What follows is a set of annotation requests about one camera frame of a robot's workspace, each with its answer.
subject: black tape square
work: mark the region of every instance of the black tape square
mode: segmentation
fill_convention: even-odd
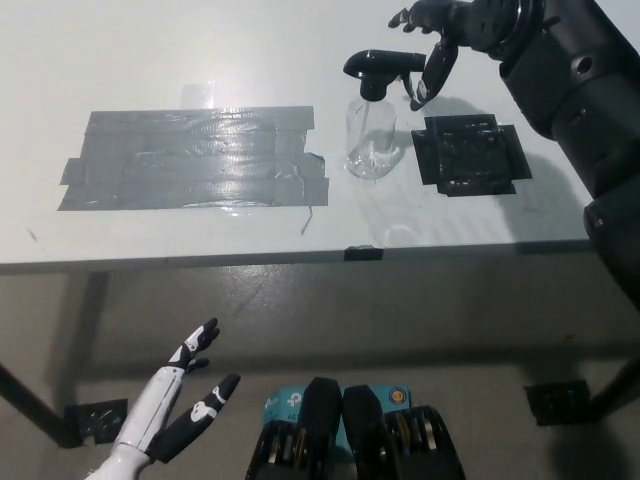
[[[531,178],[513,126],[493,115],[428,117],[412,133],[424,185],[449,197],[515,194],[512,180]]]

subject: table leg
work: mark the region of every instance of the table leg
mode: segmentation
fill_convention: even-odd
[[[0,364],[0,396],[46,433],[60,448],[76,448],[82,438],[73,423],[65,421]]]

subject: black spray nozzle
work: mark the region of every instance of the black spray nozzle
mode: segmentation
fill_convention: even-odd
[[[419,53],[364,50],[344,64],[344,73],[361,80],[360,95],[369,102],[378,102],[387,95],[387,87],[398,77],[408,78],[411,72],[422,72],[427,61]]]

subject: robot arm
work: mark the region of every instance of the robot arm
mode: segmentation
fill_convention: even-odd
[[[165,428],[182,389],[186,373],[204,367],[207,360],[196,354],[218,336],[217,319],[193,332],[151,378],[133,406],[115,441],[111,456],[88,480],[137,480],[140,472],[159,460],[168,463],[211,425],[240,382],[240,376],[227,375],[201,401]]]
[[[640,57],[595,0],[422,0],[389,22],[399,25],[441,35],[413,110],[440,92],[459,47],[502,62],[525,118],[593,196],[587,232],[640,309]]]

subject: robot finger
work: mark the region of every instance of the robot finger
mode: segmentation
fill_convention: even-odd
[[[240,383],[240,375],[227,375],[201,401],[184,412],[151,442],[147,455],[169,463],[213,423]]]
[[[198,370],[200,368],[205,368],[209,366],[208,358],[194,358],[189,362],[189,366],[187,367],[186,373],[191,373],[194,370]]]
[[[178,347],[169,359],[167,366],[187,370],[196,354],[209,347],[211,342],[220,334],[220,329],[218,329],[217,326],[218,319],[212,318],[204,325],[198,327],[196,331],[189,335],[183,344]]]
[[[389,20],[389,28],[398,28],[409,21],[409,10],[403,8]]]

